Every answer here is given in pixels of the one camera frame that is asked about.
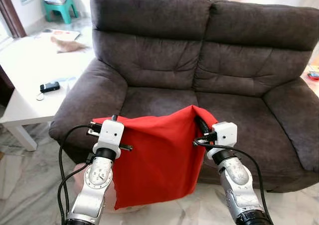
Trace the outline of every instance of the black wire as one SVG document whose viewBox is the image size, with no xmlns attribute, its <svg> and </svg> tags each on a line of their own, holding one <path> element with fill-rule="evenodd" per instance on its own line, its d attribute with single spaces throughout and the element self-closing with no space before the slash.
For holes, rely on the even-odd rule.
<svg viewBox="0 0 319 225">
<path fill-rule="evenodd" d="M 259 169 L 259 165 L 258 163 L 254 160 L 253 157 L 251 157 L 249 154 L 247 154 L 246 152 L 240 150 L 240 149 L 236 149 L 234 147 L 230 147 L 230 146 L 224 146 L 224 145 L 210 145 L 210 144 L 205 144 L 205 143 L 201 143 L 201 142 L 198 142 L 198 140 L 200 140 L 201 138 L 196 138 L 195 139 L 195 143 L 198 144 L 198 145 L 202 145 L 202 146 L 205 146 L 205 147 L 208 147 L 208 148 L 220 148 L 220 149 L 230 149 L 230 150 L 234 150 L 234 151 L 238 151 L 244 155 L 246 155 L 251 161 L 253 161 L 253 163 L 255 164 L 255 167 L 257 169 L 257 174 L 258 174 L 258 179 L 259 179 L 259 188 L 260 188 L 260 195 L 261 195 L 261 200 L 262 200 L 262 203 L 263 203 L 263 207 L 264 207 L 264 210 L 265 210 L 265 213 L 269 219 L 269 222 L 271 223 L 271 225 L 274 225 L 273 224 L 273 221 L 271 220 L 270 218 L 270 215 L 269 215 L 269 212 L 268 212 L 268 208 L 267 208 L 267 205 L 266 205 L 266 200 L 265 200 L 265 194 L 264 194 L 264 184 L 263 184 L 263 177 L 261 175 L 261 171 Z"/>
<path fill-rule="evenodd" d="M 64 178 L 65 178 L 63 164 L 62 164 L 62 150 L 63 150 L 64 143 L 65 143 L 67 137 L 70 135 L 70 133 L 72 133 L 74 130 L 76 130 L 78 128 L 83 128 L 83 127 L 88 127 L 88 125 L 78 125 L 76 127 L 73 127 L 72 129 L 70 129 L 66 133 L 64 139 L 62 140 L 62 143 L 61 143 L 61 146 L 59 149 L 59 166 L 60 166 L 60 173 L 61 173 L 62 180 L 64 180 Z M 68 190 L 67 190 L 66 184 L 63 185 L 63 190 L 64 190 L 64 195 L 65 195 L 66 213 L 68 213 L 69 209 L 70 209 L 70 205 L 69 205 L 69 195 L 68 195 Z"/>
<path fill-rule="evenodd" d="M 62 182 L 59 185 L 58 188 L 58 204 L 59 204 L 59 208 L 60 208 L 60 212 L 61 212 L 61 225 L 64 225 L 65 222 L 65 218 L 64 218 L 64 211 L 63 211 L 63 206 L 62 206 L 62 201 L 61 201 L 61 190 L 62 187 L 66 184 L 66 181 L 71 178 L 73 175 L 75 175 L 76 173 L 80 172 L 81 170 L 85 169 L 89 164 L 86 163 L 83 167 L 79 168 L 78 170 L 74 171 L 73 173 L 69 174 L 68 176 L 66 176 Z"/>
</svg>

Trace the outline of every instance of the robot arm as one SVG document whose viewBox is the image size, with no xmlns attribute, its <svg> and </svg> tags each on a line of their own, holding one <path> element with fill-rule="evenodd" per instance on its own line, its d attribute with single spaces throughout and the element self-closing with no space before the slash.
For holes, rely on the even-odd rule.
<svg viewBox="0 0 319 225">
<path fill-rule="evenodd" d="M 234 123 L 221 122 L 213 125 L 213 132 L 205 122 L 197 118 L 197 124 L 204 136 L 199 138 L 199 145 L 213 141 L 216 145 L 233 147 L 237 142 L 237 126 Z M 271 225 L 263 206 L 253 190 L 250 171 L 230 150 L 206 147 L 207 158 L 214 160 L 220 173 L 221 185 L 225 190 L 227 207 L 237 225 Z"/>
<path fill-rule="evenodd" d="M 215 145 L 234 146 L 237 142 L 237 126 L 222 122 L 213 125 L 214 131 L 211 132 L 202 119 L 197 118 L 197 123 L 204 136 L 197 138 L 194 144 L 205 146 L 208 159 L 217 164 L 233 220 L 237 225 L 272 225 L 253 190 L 250 171 L 229 149 L 210 145 L 214 142 Z M 93 147 L 95 158 L 85 171 L 83 188 L 64 224 L 99 224 L 104 194 L 113 178 L 113 163 L 121 155 L 120 148 L 132 150 L 130 146 L 120 144 L 123 131 L 124 125 L 116 121 L 116 116 L 102 125 L 90 124 L 88 134 L 99 137 Z"/>
<path fill-rule="evenodd" d="M 113 178 L 112 166 L 121 155 L 120 141 L 124 125 L 106 120 L 102 125 L 91 122 L 88 134 L 98 136 L 93 147 L 95 158 L 84 173 L 84 184 L 71 211 L 66 218 L 66 225 L 98 225 L 104 207 L 104 194 Z"/>
</svg>

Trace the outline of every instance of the dark gray sofa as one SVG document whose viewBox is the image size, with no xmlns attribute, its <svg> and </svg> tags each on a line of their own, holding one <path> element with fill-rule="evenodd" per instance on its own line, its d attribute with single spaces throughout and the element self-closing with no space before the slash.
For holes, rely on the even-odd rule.
<svg viewBox="0 0 319 225">
<path fill-rule="evenodd" d="M 167 115 L 188 105 L 238 125 L 237 148 L 259 163 L 265 189 L 319 181 L 319 99 L 300 78 L 319 37 L 319 10 L 225 0 L 91 0 L 96 59 L 49 131 L 92 118 Z M 83 162 L 95 138 L 74 132 Z M 256 169 L 243 157 L 258 185 Z M 219 183 L 205 161 L 199 182 Z"/>
</svg>

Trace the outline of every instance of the teal plastic chair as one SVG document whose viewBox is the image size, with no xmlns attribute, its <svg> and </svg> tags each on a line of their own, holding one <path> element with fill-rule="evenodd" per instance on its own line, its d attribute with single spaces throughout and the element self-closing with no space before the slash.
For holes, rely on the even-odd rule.
<svg viewBox="0 0 319 225">
<path fill-rule="evenodd" d="M 53 5 L 53 4 L 47 4 L 44 2 L 44 7 L 46 11 L 46 20 L 51 22 L 51 11 L 59 11 L 62 15 L 62 18 L 66 24 L 71 23 L 71 16 L 69 13 L 70 7 L 72 7 L 75 17 L 78 17 L 78 12 L 75 8 L 73 0 L 66 0 L 66 2 L 63 5 Z"/>
</svg>

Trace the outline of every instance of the red cloth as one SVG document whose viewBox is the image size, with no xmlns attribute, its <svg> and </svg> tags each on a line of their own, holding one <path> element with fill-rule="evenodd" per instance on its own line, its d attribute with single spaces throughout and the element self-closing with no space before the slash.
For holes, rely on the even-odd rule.
<svg viewBox="0 0 319 225">
<path fill-rule="evenodd" d="M 121 143 L 134 148 L 122 150 L 114 163 L 115 209 L 174 200 L 194 191 L 205 153 L 192 144 L 202 136 L 196 115 L 209 127 L 217 123 L 211 113 L 196 106 L 167 116 L 118 117 L 125 126 Z"/>
</svg>

